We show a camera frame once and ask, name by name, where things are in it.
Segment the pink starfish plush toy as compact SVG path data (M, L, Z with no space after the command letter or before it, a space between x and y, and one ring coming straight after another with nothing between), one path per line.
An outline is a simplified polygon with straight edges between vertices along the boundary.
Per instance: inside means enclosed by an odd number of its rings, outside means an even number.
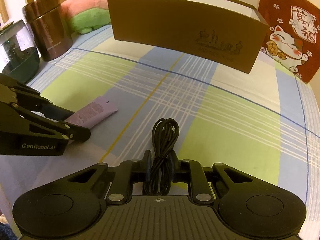
M87 34L111 23L108 0L66 0L61 8L71 33Z

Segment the dark green glass jar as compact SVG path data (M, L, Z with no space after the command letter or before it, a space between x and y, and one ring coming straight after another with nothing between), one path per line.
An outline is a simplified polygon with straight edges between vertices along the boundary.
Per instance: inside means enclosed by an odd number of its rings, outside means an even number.
M34 39L23 20L1 29L1 73L28 83L38 72L40 58Z

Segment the plaid tablecloth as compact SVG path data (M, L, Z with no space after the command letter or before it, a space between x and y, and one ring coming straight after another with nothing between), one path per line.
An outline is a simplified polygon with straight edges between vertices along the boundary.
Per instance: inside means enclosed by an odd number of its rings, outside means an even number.
M103 27L41 62L29 86L78 111L105 96L118 111L59 157L1 156L1 211L12 221L26 191L98 162L117 166L152 147L158 119L180 127L175 151L204 166L225 163L299 196L302 239L319 239L319 107L310 87L259 54L245 74L178 51L121 42Z

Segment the red lucky cat cushion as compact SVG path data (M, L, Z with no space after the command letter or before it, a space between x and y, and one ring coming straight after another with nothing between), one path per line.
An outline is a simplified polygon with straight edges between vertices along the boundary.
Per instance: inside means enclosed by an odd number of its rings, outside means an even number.
M319 9L307 0L260 0L269 25L261 51L304 83L319 69Z

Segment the purple cosmetic tube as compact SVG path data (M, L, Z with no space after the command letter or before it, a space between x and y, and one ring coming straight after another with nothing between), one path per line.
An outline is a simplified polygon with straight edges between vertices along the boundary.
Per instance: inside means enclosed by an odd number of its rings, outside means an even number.
M86 141L91 136L91 129L118 111L116 104L106 96L99 96L87 106L75 112L65 122L72 124L75 131L69 135L69 142Z

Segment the brown metal canister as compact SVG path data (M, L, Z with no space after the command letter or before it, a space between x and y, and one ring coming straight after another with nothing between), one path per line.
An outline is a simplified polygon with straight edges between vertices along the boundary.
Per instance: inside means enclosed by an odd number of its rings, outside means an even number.
M71 48L73 40L60 0L33 0L22 12L44 61L56 59Z

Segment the brown cardboard box white inside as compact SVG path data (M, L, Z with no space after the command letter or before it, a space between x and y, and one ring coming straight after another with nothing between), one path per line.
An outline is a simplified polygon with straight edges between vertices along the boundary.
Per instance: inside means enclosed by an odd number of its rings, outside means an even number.
M239 0L108 0L116 40L172 49L249 73L269 26Z

